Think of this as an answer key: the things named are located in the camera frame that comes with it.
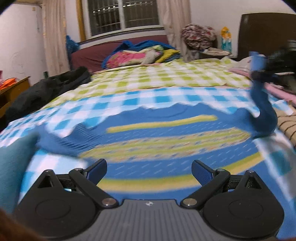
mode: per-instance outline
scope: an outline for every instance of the black jacket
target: black jacket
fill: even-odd
[[[85,67],[40,80],[15,99],[6,110],[6,121],[9,123],[37,111],[59,95],[90,81]]]

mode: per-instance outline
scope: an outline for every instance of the wooden desk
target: wooden desk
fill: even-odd
[[[0,91],[0,118],[16,97],[30,87],[29,78],[30,76]]]

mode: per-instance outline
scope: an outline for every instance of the teal fabric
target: teal fabric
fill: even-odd
[[[17,205],[24,173],[36,152],[37,133],[0,148],[0,208],[12,213]]]

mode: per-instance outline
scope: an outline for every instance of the window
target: window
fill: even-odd
[[[160,27],[156,0],[86,0],[88,37]]]

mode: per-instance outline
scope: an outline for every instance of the pink cloth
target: pink cloth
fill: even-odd
[[[107,67],[112,69],[121,66],[140,64],[145,57],[146,53],[126,53],[123,51],[117,52],[109,58],[107,61]]]
[[[290,93],[287,93],[286,91],[283,91],[277,87],[275,87],[272,84],[265,83],[265,88],[269,93],[274,95],[275,97],[279,99],[284,99],[285,101],[292,101],[293,105],[296,106],[296,96]]]

